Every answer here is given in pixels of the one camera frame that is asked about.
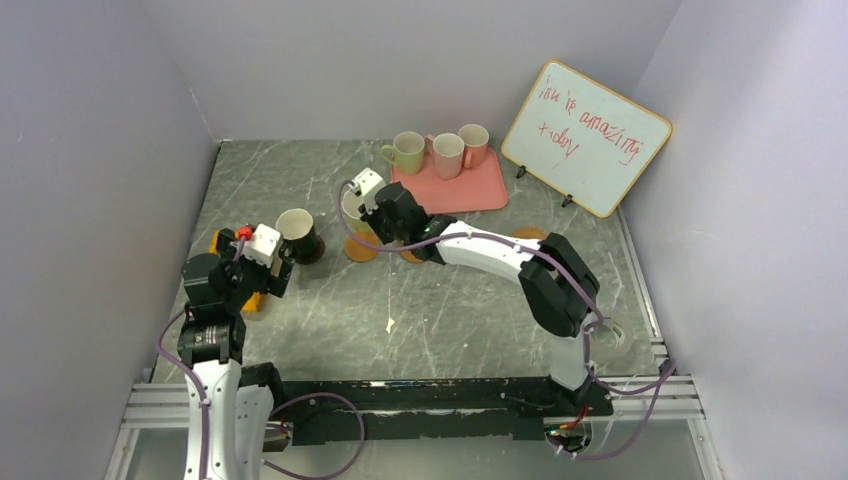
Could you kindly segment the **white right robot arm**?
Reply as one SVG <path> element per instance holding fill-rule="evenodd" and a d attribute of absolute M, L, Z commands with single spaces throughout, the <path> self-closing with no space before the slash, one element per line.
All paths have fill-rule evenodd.
<path fill-rule="evenodd" d="M 401 183 L 386 183 L 369 168 L 340 185 L 337 203 L 345 200 L 376 235 L 377 251 L 410 252 L 424 262 L 470 267 L 517 284 L 533 319 L 555 338 L 551 405 L 572 415 L 587 403 L 592 367 L 585 329 L 589 314 L 602 317 L 600 283 L 564 236 L 521 239 L 429 214 Z"/>

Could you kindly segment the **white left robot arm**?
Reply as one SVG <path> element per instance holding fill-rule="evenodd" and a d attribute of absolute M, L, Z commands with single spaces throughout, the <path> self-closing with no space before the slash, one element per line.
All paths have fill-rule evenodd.
<path fill-rule="evenodd" d="M 256 295 L 280 297 L 293 263 L 265 224 L 217 233 L 212 251 L 182 267 L 186 318 L 178 337 L 189 400 L 188 479 L 257 479 L 268 420 L 286 406 L 276 367 L 243 363 L 242 310 Z"/>

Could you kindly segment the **light wooden coaster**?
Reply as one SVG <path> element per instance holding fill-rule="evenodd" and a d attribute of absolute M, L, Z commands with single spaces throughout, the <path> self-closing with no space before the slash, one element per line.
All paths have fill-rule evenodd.
<path fill-rule="evenodd" d="M 423 260 L 417 258 L 411 250 L 404 250 L 400 253 L 401 257 L 411 264 L 421 264 Z"/>
<path fill-rule="evenodd" d="M 374 260 L 379 252 L 373 248 L 366 247 L 360 243 L 362 240 L 370 245 L 378 245 L 380 243 L 378 237 L 370 232 L 356 232 L 353 236 L 348 236 L 344 241 L 343 250 L 345 255 L 353 262 L 365 263 Z"/>

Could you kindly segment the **black mug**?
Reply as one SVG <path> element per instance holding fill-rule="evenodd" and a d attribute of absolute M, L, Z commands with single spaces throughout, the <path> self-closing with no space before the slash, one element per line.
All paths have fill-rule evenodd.
<path fill-rule="evenodd" d="M 325 243 L 316 231 L 313 216 L 307 210 L 295 208 L 284 211 L 276 221 L 276 230 L 281 234 L 278 248 L 281 259 L 309 265 L 322 258 Z"/>

